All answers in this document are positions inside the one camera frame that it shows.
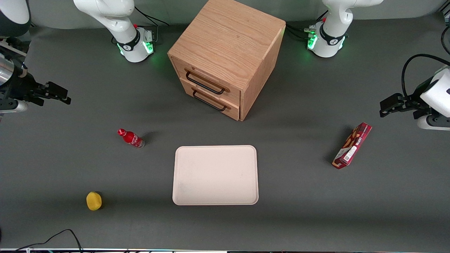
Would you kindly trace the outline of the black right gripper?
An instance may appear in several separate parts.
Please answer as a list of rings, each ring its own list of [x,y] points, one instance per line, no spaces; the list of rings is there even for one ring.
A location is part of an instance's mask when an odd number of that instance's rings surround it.
[[[1,93],[5,99],[17,99],[31,102],[38,106],[44,105],[44,99],[54,99],[70,105],[72,99],[68,96],[68,90],[53,83],[41,84],[35,81],[31,74],[24,74],[22,69],[14,69],[7,77],[1,77]]]

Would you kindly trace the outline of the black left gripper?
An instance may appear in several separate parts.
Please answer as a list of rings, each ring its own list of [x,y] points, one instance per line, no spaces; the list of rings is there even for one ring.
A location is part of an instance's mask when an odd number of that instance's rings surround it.
[[[440,107],[440,96],[437,93],[436,84],[439,78],[431,77],[421,83],[412,95],[409,96],[409,102],[400,93],[394,93],[380,102],[380,117],[386,117],[396,112],[413,112],[413,117],[418,120],[421,117],[427,117],[432,114],[432,109]]]

